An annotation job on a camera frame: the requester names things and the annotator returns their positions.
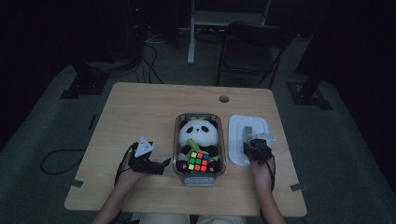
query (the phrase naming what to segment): white tray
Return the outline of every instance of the white tray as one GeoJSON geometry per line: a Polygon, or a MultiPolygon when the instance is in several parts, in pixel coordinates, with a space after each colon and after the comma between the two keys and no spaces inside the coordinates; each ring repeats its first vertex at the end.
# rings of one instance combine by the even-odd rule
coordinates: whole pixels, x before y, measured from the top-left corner
{"type": "Polygon", "coordinates": [[[233,163],[249,166],[250,162],[244,153],[243,132],[246,126],[252,127],[253,134],[268,133],[267,121],[260,117],[232,115],[230,117],[228,130],[228,154],[233,163]]]}

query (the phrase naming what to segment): panda face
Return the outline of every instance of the panda face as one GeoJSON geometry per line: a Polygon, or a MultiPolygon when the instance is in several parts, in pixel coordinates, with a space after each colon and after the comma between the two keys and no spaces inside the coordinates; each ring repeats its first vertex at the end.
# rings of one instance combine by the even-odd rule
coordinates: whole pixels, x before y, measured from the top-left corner
{"type": "Polygon", "coordinates": [[[218,143],[218,130],[207,120],[190,120],[180,130],[179,143],[184,147],[189,138],[201,147],[215,146],[218,143]]]}

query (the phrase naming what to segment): desk leg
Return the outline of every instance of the desk leg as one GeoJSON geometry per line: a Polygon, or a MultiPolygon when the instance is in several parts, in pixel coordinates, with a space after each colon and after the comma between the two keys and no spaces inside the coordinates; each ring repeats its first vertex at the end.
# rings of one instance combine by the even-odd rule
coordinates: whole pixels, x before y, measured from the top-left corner
{"type": "Polygon", "coordinates": [[[190,45],[189,55],[187,58],[188,64],[194,64],[195,55],[195,0],[191,0],[191,25],[190,25],[190,45]]]}

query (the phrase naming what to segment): human arm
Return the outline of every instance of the human arm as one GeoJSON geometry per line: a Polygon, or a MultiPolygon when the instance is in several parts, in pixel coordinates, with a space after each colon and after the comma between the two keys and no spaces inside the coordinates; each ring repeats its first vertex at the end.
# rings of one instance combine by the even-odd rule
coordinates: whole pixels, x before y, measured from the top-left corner
{"type": "Polygon", "coordinates": [[[102,208],[93,220],[93,224],[110,223],[121,210],[128,193],[134,185],[146,175],[135,172],[127,163],[124,164],[122,170],[123,172],[120,173],[117,184],[114,186],[113,190],[111,190],[102,208]]]}
{"type": "MultiPolygon", "coordinates": [[[[275,170],[275,157],[267,161],[271,170],[275,170]]],[[[253,173],[254,185],[259,197],[262,214],[266,221],[273,223],[286,223],[285,219],[277,207],[276,201],[271,190],[271,174],[268,166],[258,164],[257,161],[251,161],[251,170],[253,173]]]]}

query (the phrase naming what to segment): wooden table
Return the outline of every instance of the wooden table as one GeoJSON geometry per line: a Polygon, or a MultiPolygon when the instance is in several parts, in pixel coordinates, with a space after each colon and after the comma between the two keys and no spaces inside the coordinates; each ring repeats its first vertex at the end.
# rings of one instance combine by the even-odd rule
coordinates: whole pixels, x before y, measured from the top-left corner
{"type": "MultiPolygon", "coordinates": [[[[303,194],[290,189],[299,181],[271,91],[136,83],[114,85],[75,178],[84,184],[81,188],[71,187],[64,206],[70,210],[98,211],[113,189],[123,154],[142,136],[154,142],[152,161],[171,158],[175,119],[188,112],[208,112],[220,117],[226,152],[230,116],[266,119],[270,134],[276,137],[272,143],[276,156],[276,202],[285,217],[306,214],[303,194]],[[230,101],[222,103],[221,95],[228,96],[230,101]]],[[[215,186],[186,187],[170,164],[163,175],[146,176],[138,182],[123,211],[257,216],[260,206],[250,168],[232,163],[226,154],[226,171],[217,178],[215,186]]]]}

